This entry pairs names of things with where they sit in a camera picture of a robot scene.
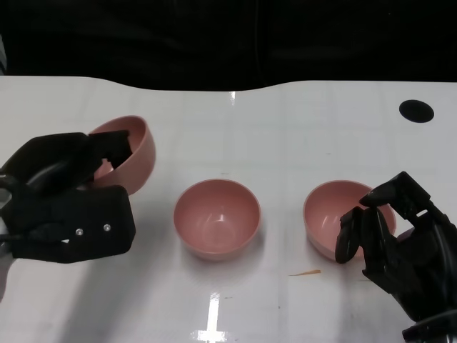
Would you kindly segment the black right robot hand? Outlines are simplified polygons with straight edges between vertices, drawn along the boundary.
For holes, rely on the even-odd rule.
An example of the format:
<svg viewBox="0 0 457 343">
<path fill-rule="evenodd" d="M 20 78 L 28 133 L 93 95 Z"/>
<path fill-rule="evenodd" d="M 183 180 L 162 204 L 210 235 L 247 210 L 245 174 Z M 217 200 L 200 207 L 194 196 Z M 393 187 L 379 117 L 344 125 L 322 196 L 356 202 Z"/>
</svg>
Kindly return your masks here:
<svg viewBox="0 0 457 343">
<path fill-rule="evenodd" d="M 406 172 L 340 218 L 335 259 L 363 250 L 363 275 L 415 322 L 456 308 L 456 226 Z"/>
</svg>

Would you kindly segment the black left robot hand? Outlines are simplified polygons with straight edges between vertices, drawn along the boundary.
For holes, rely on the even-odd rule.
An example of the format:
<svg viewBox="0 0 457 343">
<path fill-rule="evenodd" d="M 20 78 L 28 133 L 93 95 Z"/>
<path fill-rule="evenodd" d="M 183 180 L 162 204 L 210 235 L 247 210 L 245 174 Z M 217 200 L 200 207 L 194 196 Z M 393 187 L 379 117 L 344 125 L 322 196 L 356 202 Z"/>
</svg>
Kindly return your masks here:
<svg viewBox="0 0 457 343">
<path fill-rule="evenodd" d="M 104 161 L 118 167 L 131 155 L 127 130 L 51 134 L 27 141 L 1 172 L 46 197 L 92 182 Z"/>
</svg>

